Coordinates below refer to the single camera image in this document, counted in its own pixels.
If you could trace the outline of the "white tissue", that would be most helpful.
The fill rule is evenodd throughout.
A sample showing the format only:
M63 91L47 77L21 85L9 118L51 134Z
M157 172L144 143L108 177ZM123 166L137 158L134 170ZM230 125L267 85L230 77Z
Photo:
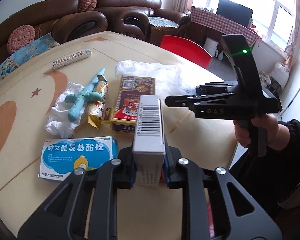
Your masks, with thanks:
M55 105L51 107L45 130L51 135L59 135L62 139L68 139L74 135L75 128L81 123L82 115L85 108L82 107L79 112L79 117L75 122L70 122L68 119L68 110L72 104L64 101L69 94L74 94L83 90L83 86L73 82L69 82L65 91L57 98Z

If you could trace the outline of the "yellow snack wrapper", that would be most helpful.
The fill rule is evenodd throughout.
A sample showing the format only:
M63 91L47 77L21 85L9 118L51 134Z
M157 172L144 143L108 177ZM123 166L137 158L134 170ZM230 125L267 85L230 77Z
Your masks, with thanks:
M108 93L108 81L103 75L97 75L98 81L93 88L87 105L88 124L96 129L101 128L104 107Z

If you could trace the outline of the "purple gold card box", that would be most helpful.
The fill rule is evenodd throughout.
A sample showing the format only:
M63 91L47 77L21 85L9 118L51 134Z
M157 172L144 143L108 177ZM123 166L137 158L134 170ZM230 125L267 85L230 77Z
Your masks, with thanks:
M121 76L115 106L110 111L110 129L113 133L134 134L140 96L155 94L155 78Z

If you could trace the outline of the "blue white medicine box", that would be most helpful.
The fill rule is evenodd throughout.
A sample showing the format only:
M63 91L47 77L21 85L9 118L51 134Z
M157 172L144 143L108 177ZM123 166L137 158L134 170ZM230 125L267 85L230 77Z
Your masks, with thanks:
M100 168L118 156L114 137L46 139L43 144L38 177L64 181L77 168L86 171Z

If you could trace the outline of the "black monitor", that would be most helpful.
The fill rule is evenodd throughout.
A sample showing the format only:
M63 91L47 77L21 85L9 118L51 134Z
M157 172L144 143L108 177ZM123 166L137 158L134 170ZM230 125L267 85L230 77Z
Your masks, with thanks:
M249 27L253 10L229 0L219 0L216 14L232 20L244 27Z

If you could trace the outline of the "blue floral blanket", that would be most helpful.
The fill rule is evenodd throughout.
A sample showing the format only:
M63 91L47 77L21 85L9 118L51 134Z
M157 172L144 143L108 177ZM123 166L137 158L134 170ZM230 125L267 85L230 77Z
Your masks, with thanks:
M36 56L58 46L59 43L53 39L51 33L48 33L30 44L20 48L10 55L0 65L0 81L6 78L11 72L16 70L22 64L35 58Z

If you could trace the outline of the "white barcode medicine box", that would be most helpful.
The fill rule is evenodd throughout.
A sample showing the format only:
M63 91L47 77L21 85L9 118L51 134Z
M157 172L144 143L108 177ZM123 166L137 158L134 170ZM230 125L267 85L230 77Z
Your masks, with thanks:
M161 102L157 95L140 96L132 152L139 184L158 186L165 159L165 142Z

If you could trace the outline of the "brown leather sofa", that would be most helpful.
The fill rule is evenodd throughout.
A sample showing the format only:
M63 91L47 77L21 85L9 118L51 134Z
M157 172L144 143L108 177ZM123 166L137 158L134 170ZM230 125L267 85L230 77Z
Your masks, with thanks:
M45 0L14 13L0 24L0 64L10 55L7 42L11 33L22 25L35 29L35 39L48 33L63 44L77 38L105 31L105 14L89 9L81 11L80 0Z

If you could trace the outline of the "checkered cloth cabinet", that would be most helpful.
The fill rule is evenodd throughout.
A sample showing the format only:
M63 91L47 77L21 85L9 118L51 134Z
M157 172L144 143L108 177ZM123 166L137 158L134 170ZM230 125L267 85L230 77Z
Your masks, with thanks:
M191 8L191 21L202 26L215 29L216 31L230 35L243 34L249 46L252 46L256 40L261 38L247 27L227 19L221 15L214 14L197 7Z

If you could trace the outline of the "pink round cushion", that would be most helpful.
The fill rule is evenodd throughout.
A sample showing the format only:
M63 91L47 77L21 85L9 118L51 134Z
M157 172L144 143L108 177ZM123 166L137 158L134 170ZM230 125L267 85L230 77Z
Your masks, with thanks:
M13 54L20 48L30 44L34 41L36 32L35 28L31 25L22 25L15 29L8 38L7 51Z

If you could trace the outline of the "red plastic chair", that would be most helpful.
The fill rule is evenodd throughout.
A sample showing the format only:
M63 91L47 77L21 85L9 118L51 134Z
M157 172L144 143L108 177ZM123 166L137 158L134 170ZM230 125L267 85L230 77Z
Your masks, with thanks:
M179 36L165 35L160 47L207 69L212 56L200 45Z

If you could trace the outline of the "brown round cushion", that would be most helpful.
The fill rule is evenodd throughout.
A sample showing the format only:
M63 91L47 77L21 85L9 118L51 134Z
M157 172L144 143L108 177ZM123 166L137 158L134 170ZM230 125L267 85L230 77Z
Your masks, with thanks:
M97 0L78 0L78 11L93 11L96 8Z

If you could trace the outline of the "teal seat mat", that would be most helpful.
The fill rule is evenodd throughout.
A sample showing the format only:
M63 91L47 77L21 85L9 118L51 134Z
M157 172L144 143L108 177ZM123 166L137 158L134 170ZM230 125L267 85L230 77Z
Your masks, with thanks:
M154 27L179 28L179 25L176 22L162 17L153 16L149 17L148 20L149 24Z

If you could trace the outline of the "clear plastic bag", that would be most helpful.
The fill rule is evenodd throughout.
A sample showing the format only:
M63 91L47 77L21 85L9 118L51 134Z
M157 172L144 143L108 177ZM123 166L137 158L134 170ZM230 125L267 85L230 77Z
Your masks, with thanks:
M116 64L115 75L154 78L155 94L162 99L173 95L196 94L196 85L190 77L190 72L178 65L125 60Z

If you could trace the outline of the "white remote control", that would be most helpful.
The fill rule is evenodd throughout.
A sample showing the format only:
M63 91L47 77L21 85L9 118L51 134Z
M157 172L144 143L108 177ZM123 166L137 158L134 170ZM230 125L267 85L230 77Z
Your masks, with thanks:
M71 54L68 54L64 57L60 57L52 62L52 70L58 70L62 67L65 67L69 64L75 63L77 61L81 61L83 59L89 58L92 55L92 51L90 49L83 49Z

